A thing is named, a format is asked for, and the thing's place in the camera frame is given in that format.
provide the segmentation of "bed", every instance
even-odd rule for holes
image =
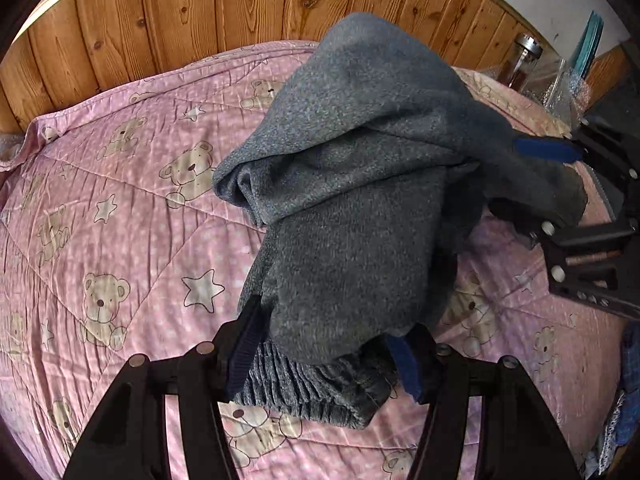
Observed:
[[[43,480],[62,477],[130,355],[183,354],[235,317],[263,231],[213,194],[211,172],[315,47],[256,44],[119,86],[37,117],[0,161],[0,416]],[[491,79],[458,74],[514,127],[566,131]],[[577,171],[584,222],[607,221],[596,185]],[[485,214],[435,336],[467,356],[520,359],[580,462],[616,391],[622,327],[550,297],[540,249]],[[461,479],[473,477],[479,410],[472,402]],[[172,475],[186,480],[177,403],[166,411]],[[364,431],[233,404],[221,412],[241,478],[260,480],[401,480],[426,417],[400,386]]]

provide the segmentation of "blue cloth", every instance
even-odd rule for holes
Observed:
[[[420,402],[422,399],[420,365],[409,343],[404,337],[396,337],[391,334],[385,334],[385,341],[398,369],[402,387],[408,394],[411,394],[415,402]]]
[[[616,444],[624,446],[640,420],[640,322],[630,322],[622,335],[622,389],[625,400],[616,428]]]
[[[545,160],[572,164],[582,160],[582,153],[568,140],[549,137],[519,137],[513,141],[513,147],[525,156],[535,156]]]

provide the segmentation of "wooden wall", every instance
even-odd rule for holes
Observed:
[[[589,106],[617,85],[630,70],[631,65],[621,46],[612,48],[604,56],[594,60],[586,79],[591,87]]]
[[[61,0],[0,65],[0,132],[238,46],[320,40],[357,10],[397,23],[448,63],[501,63],[525,26],[491,0]]]

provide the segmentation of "metal screw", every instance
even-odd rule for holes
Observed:
[[[502,358],[502,366],[504,366],[505,368],[508,368],[509,370],[513,370],[514,368],[517,368],[519,365],[520,365],[520,361],[518,361],[512,355],[505,355]]]
[[[129,358],[129,366],[132,368],[141,367],[146,361],[146,356],[144,354],[135,354]]]
[[[451,347],[449,345],[439,343],[436,345],[436,354],[438,354],[440,357],[451,355]]]
[[[196,346],[196,352],[200,355],[210,354],[215,350],[216,346],[211,341],[203,341]]]
[[[558,283],[564,282],[564,279],[566,278],[566,274],[564,273],[564,269],[562,267],[560,267],[559,265],[551,267],[551,276]]]
[[[549,221],[542,222],[542,230],[549,236],[553,236],[554,233],[556,232],[556,228]]]

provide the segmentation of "wood knot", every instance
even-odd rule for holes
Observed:
[[[305,7],[305,9],[311,9],[318,1],[319,0],[303,0],[302,6]]]

